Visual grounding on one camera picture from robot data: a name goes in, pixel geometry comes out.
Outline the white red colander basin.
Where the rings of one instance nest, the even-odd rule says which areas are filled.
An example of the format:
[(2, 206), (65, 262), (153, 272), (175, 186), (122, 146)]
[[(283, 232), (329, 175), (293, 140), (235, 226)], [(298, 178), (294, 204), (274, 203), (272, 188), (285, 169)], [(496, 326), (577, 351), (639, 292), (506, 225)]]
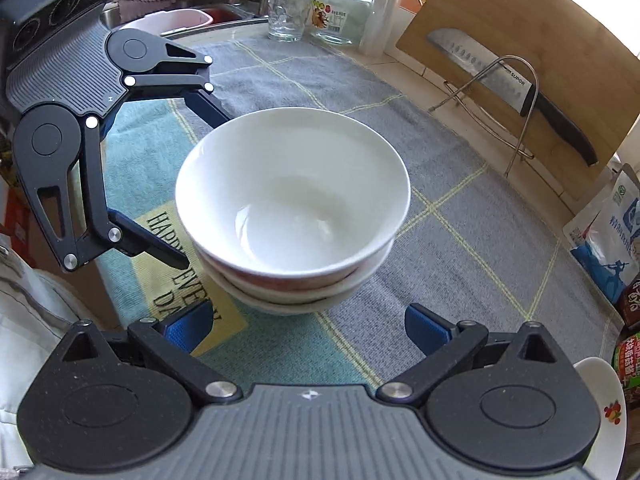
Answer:
[(214, 19), (207, 13), (198, 9), (176, 9), (170, 11), (158, 11), (145, 15), (124, 25), (124, 28), (132, 28), (148, 32), (155, 36), (166, 36), (174, 32), (187, 32), (188, 30), (202, 28), (213, 24)]

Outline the dark vinegar bottle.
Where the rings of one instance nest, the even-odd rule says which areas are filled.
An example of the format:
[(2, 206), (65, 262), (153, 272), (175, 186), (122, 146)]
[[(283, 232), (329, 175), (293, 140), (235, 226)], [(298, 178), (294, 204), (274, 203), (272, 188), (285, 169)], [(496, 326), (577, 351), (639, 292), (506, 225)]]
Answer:
[(628, 330), (636, 330), (640, 324), (640, 275), (623, 290), (616, 309)]

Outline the large white bowl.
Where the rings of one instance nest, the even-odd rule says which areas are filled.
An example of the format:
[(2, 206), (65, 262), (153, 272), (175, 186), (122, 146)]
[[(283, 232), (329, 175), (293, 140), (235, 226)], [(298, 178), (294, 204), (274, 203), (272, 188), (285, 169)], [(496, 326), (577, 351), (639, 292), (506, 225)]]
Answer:
[(194, 245), (204, 271), (225, 292), (242, 304), (264, 313), (291, 316), (321, 312), (354, 296), (372, 278), (392, 251), (391, 240), (359, 266), (335, 276), (285, 278), (233, 270)]

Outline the blue white salt bag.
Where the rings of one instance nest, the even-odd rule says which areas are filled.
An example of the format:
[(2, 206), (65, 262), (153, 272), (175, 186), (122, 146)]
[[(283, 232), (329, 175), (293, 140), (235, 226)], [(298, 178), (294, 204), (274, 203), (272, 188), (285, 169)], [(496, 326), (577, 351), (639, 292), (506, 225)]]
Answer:
[(615, 304), (639, 274), (639, 178), (625, 164), (563, 228), (570, 252)]

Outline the bamboo cutting board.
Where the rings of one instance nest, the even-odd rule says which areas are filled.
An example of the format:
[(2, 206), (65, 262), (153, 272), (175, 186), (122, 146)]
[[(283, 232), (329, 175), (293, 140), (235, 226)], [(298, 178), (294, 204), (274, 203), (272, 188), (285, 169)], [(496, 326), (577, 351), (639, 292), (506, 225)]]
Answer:
[(585, 133), (599, 161), (588, 167), (539, 112), (530, 119), (481, 84), (469, 95), (524, 144), (579, 200), (620, 148), (639, 115), (639, 61), (612, 32), (572, 0), (426, 0), (396, 46), (456, 86), (469, 76), (426, 38), (461, 29), (540, 84), (542, 93)]

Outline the clear glass mug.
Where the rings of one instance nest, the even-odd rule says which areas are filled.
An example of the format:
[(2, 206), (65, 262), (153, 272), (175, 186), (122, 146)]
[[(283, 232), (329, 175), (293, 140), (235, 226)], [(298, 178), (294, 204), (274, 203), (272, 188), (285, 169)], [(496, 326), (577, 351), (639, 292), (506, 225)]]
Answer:
[(268, 0), (268, 36), (281, 42), (303, 38), (311, 0)]

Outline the green lid sauce jar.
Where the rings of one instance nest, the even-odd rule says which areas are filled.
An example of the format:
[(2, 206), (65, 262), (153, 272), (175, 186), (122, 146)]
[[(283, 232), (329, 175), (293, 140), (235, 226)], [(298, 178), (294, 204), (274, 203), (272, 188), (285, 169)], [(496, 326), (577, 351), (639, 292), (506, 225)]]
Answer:
[(640, 340), (634, 334), (615, 349), (613, 367), (616, 370), (628, 403), (639, 402)]

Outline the grey teal checked towel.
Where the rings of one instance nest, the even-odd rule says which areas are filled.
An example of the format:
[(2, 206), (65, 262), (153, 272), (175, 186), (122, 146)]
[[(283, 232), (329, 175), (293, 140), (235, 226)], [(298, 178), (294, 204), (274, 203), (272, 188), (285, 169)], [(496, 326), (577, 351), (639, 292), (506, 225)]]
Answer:
[[(324, 312), (274, 316), (232, 298), (193, 255), (174, 202), (178, 171), (210, 128), (178, 99), (133, 102), (105, 139), (107, 205), (189, 255), (176, 270), (143, 254), (112, 250), (98, 268), (122, 326), (160, 320), (194, 301), (213, 303), (213, 329), (201, 359), (243, 388), (253, 382), (372, 388), (423, 359), (404, 329), (405, 308), (420, 302), (451, 321), (472, 318), (495, 332), (538, 321), (570, 362), (611, 361), (622, 320), (556, 236), (461, 136), (422, 113), (402, 93), (346, 56), (310, 42), (267, 39), (197, 47), (215, 61), (216, 95), (233, 116), (277, 106), (343, 113), (393, 145), (411, 179), (411, 202), (390, 255), (354, 296)], [(318, 211), (311, 244), (362, 245), (361, 235), (406, 193), (363, 148), (328, 148), (320, 170), (335, 184), (321, 191), (306, 177), (300, 198)]]

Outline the pink white dishcloth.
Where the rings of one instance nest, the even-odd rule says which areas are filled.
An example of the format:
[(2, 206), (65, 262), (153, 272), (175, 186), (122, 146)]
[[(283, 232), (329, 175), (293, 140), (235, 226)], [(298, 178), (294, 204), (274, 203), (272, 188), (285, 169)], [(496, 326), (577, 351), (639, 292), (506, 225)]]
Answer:
[(116, 2), (120, 21), (128, 23), (157, 11), (183, 8), (190, 0), (116, 0)]

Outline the white bowl purple flowers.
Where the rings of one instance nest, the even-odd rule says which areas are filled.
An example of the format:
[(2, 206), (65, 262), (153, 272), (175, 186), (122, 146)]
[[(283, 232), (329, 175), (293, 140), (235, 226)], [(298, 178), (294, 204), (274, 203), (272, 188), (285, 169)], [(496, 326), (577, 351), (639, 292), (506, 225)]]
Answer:
[(390, 142), (354, 118), (280, 107), (226, 122), (176, 181), (193, 243), (235, 268), (326, 272), (375, 254), (408, 214), (411, 184)]

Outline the glass jar green lid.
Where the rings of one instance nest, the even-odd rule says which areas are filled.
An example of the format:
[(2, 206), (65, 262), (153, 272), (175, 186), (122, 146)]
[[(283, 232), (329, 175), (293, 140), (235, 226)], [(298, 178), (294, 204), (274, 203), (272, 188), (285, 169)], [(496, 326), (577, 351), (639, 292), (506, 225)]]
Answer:
[(310, 33), (328, 44), (358, 47), (373, 0), (312, 0)]

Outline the white bowl pink flowers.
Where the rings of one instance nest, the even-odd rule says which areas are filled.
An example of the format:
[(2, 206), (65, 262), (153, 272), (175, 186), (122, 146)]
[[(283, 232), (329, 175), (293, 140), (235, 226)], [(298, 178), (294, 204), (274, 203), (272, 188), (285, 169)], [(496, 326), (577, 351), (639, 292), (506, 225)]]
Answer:
[(301, 296), (307, 299), (316, 299), (324, 296), (332, 296), (346, 292), (347, 289), (361, 285), (367, 281), (386, 258), (394, 246), (390, 240), (375, 254), (364, 258), (352, 266), (326, 272), (254, 272), (246, 269), (235, 268), (223, 263), (209, 255), (198, 243), (193, 248), (201, 260), (211, 269), (217, 271), (233, 285), (246, 290), (257, 292), (258, 289), (269, 290), (276, 296), (294, 297)]

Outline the santoku kitchen knife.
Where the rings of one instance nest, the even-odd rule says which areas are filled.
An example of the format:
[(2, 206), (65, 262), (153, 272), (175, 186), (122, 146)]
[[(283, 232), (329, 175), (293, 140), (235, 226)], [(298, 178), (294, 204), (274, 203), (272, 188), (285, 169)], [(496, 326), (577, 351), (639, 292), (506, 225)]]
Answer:
[(498, 55), (484, 44), (456, 28), (435, 29), (426, 38), (468, 74), (480, 74), (480, 83), (522, 117), (532, 108), (540, 110), (555, 133), (582, 156), (588, 167), (599, 161), (596, 150), (582, 129), (541, 93), (532, 80), (520, 74), (506, 61), (499, 61)]

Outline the stained white fruit plate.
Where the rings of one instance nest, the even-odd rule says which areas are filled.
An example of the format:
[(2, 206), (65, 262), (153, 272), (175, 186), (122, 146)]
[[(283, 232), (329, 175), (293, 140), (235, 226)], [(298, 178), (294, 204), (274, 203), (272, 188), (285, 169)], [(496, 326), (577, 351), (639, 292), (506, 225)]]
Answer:
[(614, 368), (597, 356), (574, 364), (596, 400), (600, 429), (584, 463), (593, 478), (616, 480), (622, 466), (627, 437), (627, 410), (622, 384)]

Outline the steel sink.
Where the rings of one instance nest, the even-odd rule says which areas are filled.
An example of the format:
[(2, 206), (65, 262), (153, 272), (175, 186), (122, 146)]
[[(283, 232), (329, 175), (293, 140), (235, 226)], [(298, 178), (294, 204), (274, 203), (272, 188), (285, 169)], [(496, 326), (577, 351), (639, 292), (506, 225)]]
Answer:
[[(173, 34), (160, 37), (182, 38), (199, 34), (200, 32), (208, 32), (209, 30), (260, 24), (267, 21), (266, 5), (265, 3), (261, 3), (260, 0), (241, 0), (237, 6), (232, 6), (232, 4), (226, 3), (225, 1), (209, 1), (203, 4), (197, 4), (196, 6), (184, 6), (183, 8), (176, 9), (202, 10), (209, 14), (214, 19), (214, 22), (202, 28), (188, 30), (187, 32), (174, 32)], [(101, 22), (107, 29), (111, 30), (124, 28), (124, 25), (127, 24), (120, 21), (116, 2), (110, 2), (104, 6), (101, 13)]]

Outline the tall plastic wrap roll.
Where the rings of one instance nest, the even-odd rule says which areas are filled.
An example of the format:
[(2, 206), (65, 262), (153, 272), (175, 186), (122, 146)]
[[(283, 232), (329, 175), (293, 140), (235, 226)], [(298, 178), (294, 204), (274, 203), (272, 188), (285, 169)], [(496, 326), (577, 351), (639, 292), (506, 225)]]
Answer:
[(373, 0), (372, 12), (359, 45), (361, 54), (372, 58), (378, 58), (383, 54), (392, 31), (397, 3), (398, 0)]

